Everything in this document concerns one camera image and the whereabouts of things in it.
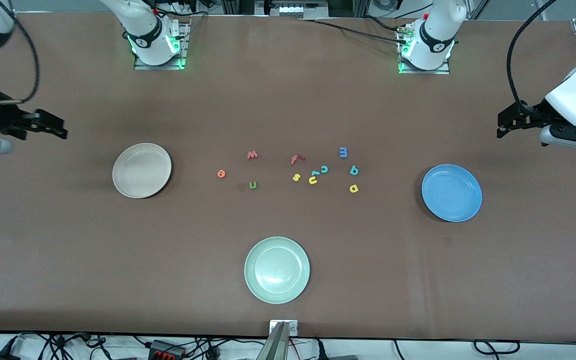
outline wire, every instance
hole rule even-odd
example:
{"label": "wire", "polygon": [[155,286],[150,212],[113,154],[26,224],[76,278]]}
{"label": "wire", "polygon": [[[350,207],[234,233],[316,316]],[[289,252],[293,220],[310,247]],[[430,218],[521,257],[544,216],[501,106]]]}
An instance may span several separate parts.
{"label": "wire", "polygon": [[[473,345],[475,346],[475,350],[477,351],[477,353],[480,353],[480,354],[485,355],[485,356],[494,355],[494,358],[496,360],[499,360],[500,355],[512,355],[514,353],[517,353],[519,351],[519,349],[521,349],[521,344],[519,341],[508,341],[508,342],[510,344],[515,344],[517,347],[510,350],[510,351],[497,351],[497,349],[495,349],[495,347],[492,346],[492,344],[488,340],[482,340],[482,339],[477,339],[477,340],[473,341]],[[486,344],[490,348],[491,351],[484,351],[484,350],[480,349],[480,347],[477,346],[478,343]]]}
{"label": "wire", "polygon": [[37,93],[37,89],[39,89],[39,77],[41,69],[39,68],[39,56],[37,55],[37,48],[35,48],[35,43],[30,38],[30,35],[26,31],[26,28],[19,22],[19,20],[15,17],[15,14],[12,13],[0,0],[0,7],[6,12],[6,14],[12,19],[16,27],[19,28],[19,31],[25,38],[25,41],[28,42],[30,46],[30,52],[32,52],[32,61],[34,63],[34,84],[32,85],[32,90],[30,94],[21,100],[0,100],[0,104],[25,104],[30,99],[34,98],[35,94]]}
{"label": "wire", "polygon": [[373,20],[375,23],[377,23],[380,27],[387,29],[387,30],[391,30],[393,32],[396,32],[397,29],[399,29],[399,26],[396,27],[392,27],[392,26],[388,26],[385,23],[383,23],[380,19],[376,18],[375,16],[372,16],[370,14],[367,14],[366,16],[364,16],[364,19],[371,19]]}
{"label": "wire", "polygon": [[190,352],[188,352],[188,353],[185,353],[185,354],[183,355],[184,358],[189,358],[190,356],[194,355],[194,353],[196,353],[196,351],[197,351],[198,349],[201,349],[201,347],[203,347],[203,346],[205,346],[206,344],[208,344],[208,342],[210,341],[210,339],[206,338],[206,341],[205,341],[203,344],[199,344],[200,341],[201,341],[201,337],[199,338],[199,341],[197,341],[197,338],[195,337],[193,341],[185,342],[185,343],[183,343],[183,344],[177,344],[177,345],[170,346],[170,347],[168,347],[167,349],[163,350],[162,353],[167,353],[168,351],[171,351],[172,349],[177,349],[177,348],[180,348],[180,347],[185,347],[185,346],[188,346],[188,345],[194,343],[194,344],[196,345],[196,346],[194,347],[194,350],[192,350],[192,351],[190,351]]}
{"label": "wire", "polygon": [[294,349],[295,355],[297,355],[297,360],[302,360],[302,357],[299,356],[299,351],[297,351],[297,346],[295,346],[295,343],[293,342],[292,339],[290,339],[290,345],[291,345],[292,348]]}
{"label": "wire", "polygon": [[315,23],[315,24],[321,24],[321,25],[328,25],[329,27],[333,27],[339,30],[346,30],[346,32],[351,32],[351,33],[355,33],[355,34],[359,34],[359,35],[363,35],[365,37],[371,37],[371,38],[375,38],[375,39],[380,39],[380,40],[385,40],[385,41],[392,41],[393,43],[398,43],[398,44],[406,44],[406,41],[404,41],[403,39],[395,39],[395,38],[387,38],[385,36],[380,36],[380,35],[375,35],[375,34],[369,34],[368,32],[363,32],[363,31],[359,31],[359,30],[355,30],[355,29],[350,29],[348,27],[343,27],[340,25],[334,25],[334,23],[329,23],[329,22],[320,22],[317,20],[306,20],[306,21],[310,21],[311,23]]}
{"label": "wire", "polygon": [[49,337],[49,344],[50,350],[52,351],[52,355],[50,356],[50,360],[57,359],[59,360],[59,354],[61,354],[61,360],[74,360],[73,356],[66,350],[66,344],[71,340],[78,338],[78,336],[69,337],[67,340],[64,338],[64,335],[60,334],[57,337],[51,335]]}
{"label": "wire", "polygon": [[401,360],[406,360],[404,358],[404,355],[402,355],[402,351],[400,350],[400,344],[397,343],[397,339],[393,339],[392,341],[395,342],[395,349],[397,349],[397,355],[399,355],[399,358]]}
{"label": "wire", "polygon": [[89,359],[89,360],[92,360],[93,354],[95,353],[95,351],[98,351],[98,350],[101,350],[101,348],[100,348],[100,347],[96,347],[96,348],[92,349],[92,351],[90,351],[90,359]]}
{"label": "wire", "polygon": [[[220,347],[220,346],[222,346],[223,344],[226,344],[227,342],[230,342],[230,341],[231,341],[231,339],[226,339],[226,340],[224,340],[224,341],[222,341],[222,342],[219,342],[218,344],[216,344],[216,345],[214,345],[214,346],[210,346],[210,348]],[[209,348],[208,350],[206,350],[206,351],[202,351],[199,355],[196,355],[196,356],[190,358],[190,360],[196,360],[196,359],[198,359],[198,358],[202,358],[202,357],[204,356],[204,354],[206,354],[206,353],[208,353],[208,351],[210,351],[210,348]]]}
{"label": "wire", "polygon": [[[218,340],[227,340],[227,339],[214,339],[214,341],[218,341]],[[236,343],[242,343],[242,344],[247,344],[247,343],[255,343],[255,344],[259,344],[260,346],[265,345],[265,342],[261,342],[261,341],[257,341],[257,340],[238,340],[238,339],[229,339],[232,342],[236,342]]]}
{"label": "wire", "polygon": [[[394,16],[393,19],[401,19],[404,16],[409,16],[410,14],[416,13],[416,12],[420,12],[421,10],[425,10],[428,9],[429,7],[432,7],[435,3],[431,2],[428,5],[424,6],[424,7],[419,7],[419,9],[413,10],[413,11],[409,11],[405,14],[400,14],[397,16]],[[391,12],[387,13],[387,14],[382,14],[382,16],[378,16],[378,18],[385,18],[386,16],[389,16],[390,14],[394,13],[396,10],[392,10]]]}
{"label": "wire", "polygon": [[149,4],[148,2],[146,2],[144,0],[144,3],[148,4],[148,6],[153,9],[153,10],[157,10],[158,12],[162,13],[162,14],[166,14],[166,15],[174,15],[174,16],[191,16],[191,15],[199,15],[199,14],[204,14],[204,15],[208,15],[208,11],[195,11],[192,13],[178,13],[176,11],[169,11],[169,10],[164,10],[164,9],[160,9],[157,6],[153,6],[151,4]]}
{"label": "wire", "polygon": [[110,353],[108,352],[108,350],[106,350],[106,348],[104,347],[104,343],[106,342],[106,339],[103,338],[103,341],[99,342],[99,349],[101,349],[101,352],[103,353],[103,355],[105,355],[106,358],[108,358],[108,360],[114,360],[112,358],[112,356],[110,356]]}
{"label": "wire", "polygon": [[197,21],[197,24],[193,27],[190,28],[190,31],[188,31],[188,35],[186,36],[190,36],[190,34],[192,34],[194,32],[195,29],[197,29],[199,27],[199,25],[201,25],[202,21],[204,20],[204,18],[208,16],[208,13],[206,12],[206,14],[202,14],[201,17],[199,18],[199,20]]}
{"label": "wire", "polygon": [[142,344],[142,346],[146,346],[146,342],[143,342],[142,340],[139,340],[139,337],[136,337],[136,336],[133,335],[133,338],[134,338],[135,340],[137,340],[137,342],[138,342],[139,344]]}
{"label": "wire", "polygon": [[46,348],[48,347],[49,343],[50,343],[50,339],[46,339],[46,342],[43,344],[43,348],[41,348],[41,352],[39,353],[37,360],[43,360],[44,359],[44,351],[46,351]]}
{"label": "wire", "polygon": [[419,7],[419,9],[416,9],[416,10],[413,10],[413,11],[409,11],[409,12],[407,12],[407,13],[405,13],[405,14],[400,14],[400,15],[398,15],[398,16],[395,16],[395,17],[393,17],[393,19],[401,19],[401,18],[403,18],[404,16],[409,16],[410,14],[413,14],[413,13],[416,13],[416,12],[420,12],[421,10],[428,9],[429,7],[432,7],[434,4],[435,4],[434,2],[431,2],[431,3],[429,3],[428,5],[426,5],[426,6],[424,6],[424,7]]}
{"label": "wire", "polygon": [[319,346],[319,358],[318,360],[329,360],[328,355],[326,354],[326,348],[324,347],[324,343],[320,339],[317,340],[317,344]]}
{"label": "wire", "polygon": [[526,30],[528,25],[532,23],[544,10],[548,9],[554,2],[557,0],[548,0],[542,7],[538,8],[531,16],[526,20],[519,30],[514,34],[512,37],[512,41],[510,41],[510,46],[508,47],[508,55],[505,59],[505,71],[508,75],[508,84],[510,85],[510,91],[512,91],[512,97],[514,98],[514,102],[517,104],[518,107],[521,109],[526,109],[525,105],[522,104],[521,100],[519,99],[519,95],[517,94],[517,89],[515,88],[515,81],[513,80],[513,70],[512,70],[512,60],[513,60],[513,51],[515,50],[515,44],[517,43],[517,39],[519,36]]}
{"label": "wire", "polygon": [[12,347],[15,344],[15,340],[18,339],[18,337],[19,337],[19,335],[15,335],[13,338],[8,340],[8,342],[0,350],[0,357],[2,357],[2,358],[9,357],[10,352],[12,351]]}

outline mounting plate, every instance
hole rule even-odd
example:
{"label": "mounting plate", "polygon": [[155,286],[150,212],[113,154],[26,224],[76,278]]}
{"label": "mounting plate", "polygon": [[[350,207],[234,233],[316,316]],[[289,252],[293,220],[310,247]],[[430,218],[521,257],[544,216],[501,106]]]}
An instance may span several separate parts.
{"label": "mounting plate", "polygon": [[277,326],[278,322],[287,322],[290,324],[290,337],[294,338],[297,337],[298,333],[298,322],[297,320],[288,320],[288,319],[277,319],[277,320],[270,320],[270,326],[268,327],[268,334],[273,332],[275,326]]}
{"label": "mounting plate", "polygon": [[412,42],[415,41],[415,34],[414,34],[414,24],[407,23],[405,26],[405,32],[395,32],[395,39],[406,41],[406,43],[397,43],[397,63],[398,63],[398,72],[400,74],[430,74],[430,75],[450,75],[450,64],[448,59],[450,59],[450,54],[446,60],[443,60],[443,63],[439,68],[435,68],[434,70],[422,70],[416,66],[414,66],[406,57],[402,56],[402,53],[413,46]]}
{"label": "mounting plate", "polygon": [[178,44],[180,50],[167,62],[159,65],[150,65],[144,63],[139,57],[135,55],[134,57],[134,69],[135,70],[184,70],[186,67],[186,57],[188,56],[188,43],[190,41],[190,22],[179,22],[178,20],[173,20],[174,23],[179,25],[178,32],[174,32],[173,36],[181,36],[179,41],[175,42]]}

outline blue plate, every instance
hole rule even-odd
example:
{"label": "blue plate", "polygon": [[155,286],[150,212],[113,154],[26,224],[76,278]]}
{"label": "blue plate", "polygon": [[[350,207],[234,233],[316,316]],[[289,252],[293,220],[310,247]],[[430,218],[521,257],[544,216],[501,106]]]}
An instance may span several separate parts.
{"label": "blue plate", "polygon": [[438,218],[459,223],[477,214],[482,207],[482,188],[468,170],[453,164],[430,169],[421,183],[426,207]]}

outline white plate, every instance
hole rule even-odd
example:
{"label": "white plate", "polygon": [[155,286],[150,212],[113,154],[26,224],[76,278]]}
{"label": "white plate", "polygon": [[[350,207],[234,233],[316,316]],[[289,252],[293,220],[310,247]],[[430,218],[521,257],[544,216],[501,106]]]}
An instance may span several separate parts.
{"label": "white plate", "polygon": [[306,251],[287,237],[274,236],[256,244],[246,258],[246,285],[261,301],[285,304],[308,284],[311,263]]}
{"label": "white plate", "polygon": [[138,143],[117,157],[112,167],[112,182],[128,198],[148,198],[166,185],[171,172],[172,162],[164,148],[153,143]]}

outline black cable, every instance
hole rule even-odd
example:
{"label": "black cable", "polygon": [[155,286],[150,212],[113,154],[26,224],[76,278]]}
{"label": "black cable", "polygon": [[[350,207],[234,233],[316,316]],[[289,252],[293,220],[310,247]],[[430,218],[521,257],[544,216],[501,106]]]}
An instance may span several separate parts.
{"label": "black cable", "polygon": [[[409,11],[409,12],[407,12],[407,13],[405,13],[405,14],[400,14],[400,15],[398,15],[398,16],[394,16],[393,19],[401,19],[401,18],[403,18],[404,16],[409,16],[410,14],[414,14],[414,13],[416,13],[416,12],[420,12],[421,10],[425,10],[425,9],[428,9],[429,7],[432,7],[433,4],[435,4],[435,3],[434,3],[434,2],[431,2],[431,3],[429,3],[428,5],[426,5],[426,6],[424,6],[424,7],[419,7],[419,9],[416,9],[416,10],[413,10],[413,11]],[[389,16],[390,14],[394,13],[395,11],[397,11],[397,10],[395,9],[395,10],[392,10],[391,12],[389,12],[389,13],[387,13],[387,14],[382,14],[382,16],[379,16],[379,18],[385,18],[386,16]]]}
{"label": "black cable", "polygon": [[510,85],[510,91],[512,91],[512,97],[514,98],[514,102],[520,109],[526,109],[525,105],[522,104],[521,100],[519,99],[519,95],[517,94],[517,89],[515,88],[515,81],[513,80],[513,71],[512,71],[512,59],[513,59],[513,50],[515,49],[515,44],[517,43],[517,39],[519,36],[526,30],[528,25],[532,23],[544,10],[548,9],[554,2],[557,0],[548,0],[542,7],[538,8],[531,16],[526,20],[519,30],[514,34],[512,37],[512,41],[510,41],[510,46],[508,47],[508,55],[505,59],[505,71],[508,75],[508,84]]}
{"label": "black cable", "polygon": [[8,342],[6,342],[4,347],[2,347],[0,350],[0,356],[7,358],[10,355],[10,353],[12,351],[12,346],[15,344],[15,340],[18,337],[19,337],[19,335],[15,335],[12,339],[10,339],[10,340],[8,340]]}
{"label": "black cable", "polygon": [[[230,341],[231,341],[231,339],[226,339],[226,340],[224,340],[224,341],[222,341],[222,342],[219,342],[218,344],[216,344],[216,345],[214,345],[214,346],[211,346],[211,347],[212,347],[212,348],[217,348],[217,347],[220,347],[220,346],[222,346],[223,344],[226,344],[227,342],[230,342]],[[198,359],[198,358],[201,358],[202,356],[204,356],[205,353],[208,353],[209,350],[210,350],[210,348],[209,348],[208,350],[206,350],[206,351],[202,351],[199,355],[196,355],[196,356],[190,358],[190,360],[196,360],[196,359]]]}
{"label": "black cable", "polygon": [[[187,357],[192,356],[192,354],[196,353],[197,349],[200,347],[200,346],[199,346],[199,342],[197,341],[197,338],[195,338],[193,341],[190,341],[190,342],[186,342],[186,343],[183,343],[183,344],[177,344],[177,345],[170,346],[170,347],[167,348],[166,350],[163,350],[162,353],[167,353],[168,351],[171,351],[172,349],[176,349],[176,348],[180,348],[180,347],[185,347],[185,346],[188,346],[188,345],[193,344],[193,343],[195,344],[194,350],[191,351],[190,353],[185,353],[185,354],[183,355],[184,358],[187,358]],[[208,343],[208,340],[206,340],[206,342],[204,342],[203,344],[201,344],[201,346],[205,346],[205,344],[207,344],[207,343]]]}
{"label": "black cable", "polygon": [[133,335],[133,338],[134,338],[135,340],[137,340],[137,342],[138,342],[139,344],[142,344],[142,346],[146,346],[146,342],[144,342],[144,341],[142,341],[142,340],[139,340],[139,337],[136,337],[135,335]]}
{"label": "black cable", "polygon": [[404,358],[404,355],[402,355],[402,351],[400,350],[400,344],[397,343],[397,339],[393,339],[392,341],[395,342],[395,349],[397,349],[397,355],[399,355],[399,358],[401,360],[406,360]]}
{"label": "black cable", "polygon": [[317,20],[305,20],[305,21],[309,21],[311,23],[315,23],[315,24],[321,24],[321,25],[328,25],[329,27],[333,27],[339,30],[346,30],[346,32],[351,32],[351,33],[355,33],[355,34],[359,34],[359,35],[363,35],[365,37],[371,37],[371,38],[375,38],[375,39],[380,39],[380,40],[385,40],[385,41],[392,41],[393,43],[398,43],[398,44],[406,44],[406,41],[404,41],[403,39],[395,39],[395,38],[387,38],[385,36],[380,36],[380,35],[375,35],[375,34],[369,34],[368,32],[363,32],[363,31],[359,31],[359,30],[355,30],[355,29],[350,29],[348,27],[343,27],[340,25],[334,25],[334,23],[329,23],[329,22],[320,22]]}
{"label": "black cable", "polygon": [[39,353],[39,357],[37,357],[37,360],[44,360],[44,351],[46,351],[48,344],[50,344],[50,339],[46,339],[46,342],[45,344],[43,344],[43,348],[41,348],[41,352]]}
{"label": "black cable", "polygon": [[265,342],[261,342],[261,341],[257,341],[257,340],[238,340],[238,339],[230,339],[230,340],[233,342],[242,343],[242,344],[255,343],[255,344],[259,344],[261,346],[266,344]]}
{"label": "black cable", "polygon": [[[497,351],[497,349],[495,349],[495,347],[492,346],[492,344],[488,340],[477,339],[477,340],[473,341],[472,343],[473,343],[477,353],[480,353],[480,354],[485,355],[485,356],[494,355],[494,358],[496,360],[499,360],[500,355],[512,355],[514,353],[517,353],[519,351],[519,349],[521,349],[521,343],[519,341],[503,341],[503,342],[515,344],[516,348],[509,350],[509,351]],[[486,344],[490,348],[491,351],[484,351],[484,350],[480,349],[480,347],[477,346],[478,343]]]}
{"label": "black cable", "polygon": [[93,354],[95,353],[95,351],[98,351],[98,350],[101,350],[101,348],[96,347],[96,348],[92,349],[92,351],[90,351],[90,358],[89,358],[89,360],[92,360]]}
{"label": "black cable", "polygon": [[144,2],[144,4],[146,4],[146,5],[148,5],[151,9],[157,10],[158,12],[160,12],[162,14],[167,14],[167,15],[174,15],[174,16],[191,16],[191,15],[198,15],[198,14],[208,15],[208,11],[195,11],[193,13],[178,13],[176,11],[169,11],[169,10],[160,9],[157,6],[154,6],[153,4],[151,4],[150,2],[148,2],[146,0],[142,0],[142,2]]}
{"label": "black cable", "polygon": [[414,14],[414,13],[416,13],[416,12],[420,12],[421,10],[428,9],[429,7],[432,7],[434,4],[435,4],[434,2],[431,2],[431,3],[429,3],[428,5],[426,5],[426,6],[424,6],[424,7],[419,7],[419,9],[416,9],[416,10],[413,10],[413,11],[409,11],[409,12],[407,12],[407,13],[405,13],[405,14],[400,14],[400,15],[398,15],[398,16],[395,16],[395,17],[393,17],[393,19],[401,19],[401,18],[403,18],[404,16],[409,16],[410,14]]}
{"label": "black cable", "polygon": [[32,61],[34,62],[34,84],[32,85],[32,90],[30,91],[30,94],[28,94],[28,96],[26,96],[25,98],[22,98],[21,100],[2,100],[2,101],[0,101],[0,104],[4,104],[4,103],[5,104],[25,104],[35,96],[35,94],[37,93],[37,89],[39,89],[39,77],[40,77],[41,69],[39,68],[39,56],[37,55],[37,48],[35,48],[35,43],[30,38],[30,35],[28,34],[28,32],[26,31],[24,26],[15,17],[15,14],[13,14],[12,11],[9,10],[2,3],[1,0],[0,0],[0,7],[6,12],[6,14],[10,17],[10,19],[12,19],[12,21],[14,22],[16,27],[19,28],[19,31],[21,32],[21,34],[25,38],[25,41],[30,46],[30,52],[32,52]]}
{"label": "black cable", "polygon": [[53,359],[59,360],[59,355],[57,355],[57,350],[55,349],[54,335],[51,335],[51,337],[49,339],[50,339],[50,342],[48,343],[48,345],[50,345],[50,351],[52,351],[52,355],[50,356],[50,360],[53,360]]}
{"label": "black cable", "polygon": [[317,344],[319,346],[319,358],[318,360],[329,360],[328,355],[326,354],[326,348],[324,347],[324,343],[320,339],[317,340]]}
{"label": "black cable", "polygon": [[399,29],[398,26],[392,27],[392,26],[388,26],[385,23],[383,23],[380,19],[376,18],[375,16],[372,16],[370,14],[367,14],[366,16],[364,16],[365,19],[370,19],[373,20],[375,23],[377,23],[380,27],[387,29],[387,30],[391,30],[392,32],[396,32],[397,29]]}
{"label": "black cable", "polygon": [[108,360],[114,360],[112,356],[110,356],[110,353],[108,352],[108,350],[106,350],[106,348],[104,347],[104,343],[106,342],[106,338],[105,337],[101,337],[100,335],[96,336],[96,342],[94,343],[94,345],[89,345],[89,341],[86,342],[86,345],[89,347],[93,347],[93,351],[90,351],[90,358],[92,359],[92,353],[94,352],[95,349],[101,349],[101,352],[103,353],[103,355],[105,355],[105,357]]}

